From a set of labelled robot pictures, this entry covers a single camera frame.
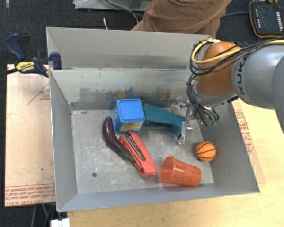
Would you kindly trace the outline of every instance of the red plastic tool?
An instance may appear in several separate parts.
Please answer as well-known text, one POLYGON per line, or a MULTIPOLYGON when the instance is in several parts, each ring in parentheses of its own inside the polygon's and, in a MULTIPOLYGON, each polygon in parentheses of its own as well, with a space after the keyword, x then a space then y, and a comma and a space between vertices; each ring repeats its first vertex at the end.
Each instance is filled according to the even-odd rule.
POLYGON ((121 135, 119 141, 134 159, 134 165, 141 177, 153 178, 157 174, 157 168, 140 137, 131 131, 121 135))

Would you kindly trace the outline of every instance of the blue clamp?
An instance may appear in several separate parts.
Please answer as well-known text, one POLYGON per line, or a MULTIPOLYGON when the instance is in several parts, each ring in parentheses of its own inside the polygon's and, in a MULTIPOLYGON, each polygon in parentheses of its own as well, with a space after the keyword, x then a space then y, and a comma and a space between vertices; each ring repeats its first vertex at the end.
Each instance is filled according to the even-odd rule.
MULTIPOLYGON (((10 35, 6 40, 5 44, 12 54, 17 57, 17 61, 14 64, 15 67, 25 60, 25 53, 23 52, 21 46, 18 43, 18 33, 14 33, 10 35)), ((32 69, 27 70, 26 73, 36 73, 43 76, 48 77, 48 69, 43 66, 44 63, 48 63, 49 61, 53 61, 53 68, 57 70, 62 69, 62 61, 60 54, 58 52, 51 53, 50 57, 40 60, 38 57, 33 57, 32 62, 34 63, 32 69)))

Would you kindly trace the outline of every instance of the bin floor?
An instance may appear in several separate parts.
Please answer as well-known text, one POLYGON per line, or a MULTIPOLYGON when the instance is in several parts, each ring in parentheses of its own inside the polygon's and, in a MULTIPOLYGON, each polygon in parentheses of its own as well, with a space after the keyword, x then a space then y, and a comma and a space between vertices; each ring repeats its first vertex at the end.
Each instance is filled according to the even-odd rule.
POLYGON ((190 143, 179 145, 175 134, 167 129, 142 126, 139 136, 148 149, 157 168, 152 179, 142 178, 133 163, 124 161, 107 146, 102 137, 102 123, 110 110, 73 111, 73 143, 78 194, 112 192, 173 186, 162 183, 160 168, 164 159, 176 159, 201 169, 200 184, 213 183, 208 162, 198 160, 195 148, 203 141, 199 124, 191 121, 193 134, 190 143))

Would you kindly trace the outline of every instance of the cardboard sheet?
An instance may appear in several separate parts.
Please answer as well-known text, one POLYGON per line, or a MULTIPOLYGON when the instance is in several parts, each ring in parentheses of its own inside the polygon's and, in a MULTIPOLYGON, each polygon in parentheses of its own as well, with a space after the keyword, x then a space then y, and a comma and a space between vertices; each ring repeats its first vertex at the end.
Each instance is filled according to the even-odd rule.
POLYGON ((49 79, 7 76, 5 206, 55 202, 49 79))

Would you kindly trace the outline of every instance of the yellow cable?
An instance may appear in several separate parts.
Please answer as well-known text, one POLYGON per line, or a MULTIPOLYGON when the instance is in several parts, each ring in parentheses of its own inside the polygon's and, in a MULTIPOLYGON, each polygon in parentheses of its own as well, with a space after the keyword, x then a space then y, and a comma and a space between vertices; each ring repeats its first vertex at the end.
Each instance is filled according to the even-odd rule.
MULTIPOLYGON (((227 57, 227 56, 230 56, 230 55, 233 55, 235 52, 241 50, 241 49, 237 49, 235 51, 230 51, 230 52, 227 52, 227 53, 223 53, 223 54, 220 54, 218 56, 214 56, 212 58, 209 58, 209 59, 206 59, 206 60, 202 60, 202 61, 197 61, 195 59, 195 54, 197 53, 197 51, 204 45, 206 45, 207 43, 215 43, 215 42, 220 42, 220 40, 217 40, 217 39, 207 39, 205 41, 201 41, 197 46, 196 48, 194 49, 192 55, 191 55, 191 60, 196 63, 196 64, 205 64, 205 63, 209 63, 209 62, 212 62, 216 59, 220 59, 220 58, 223 58, 223 57, 227 57)), ((274 40, 274 41, 269 41, 269 42, 265 42, 264 44, 272 44, 272 43, 284 43, 284 40, 274 40)))

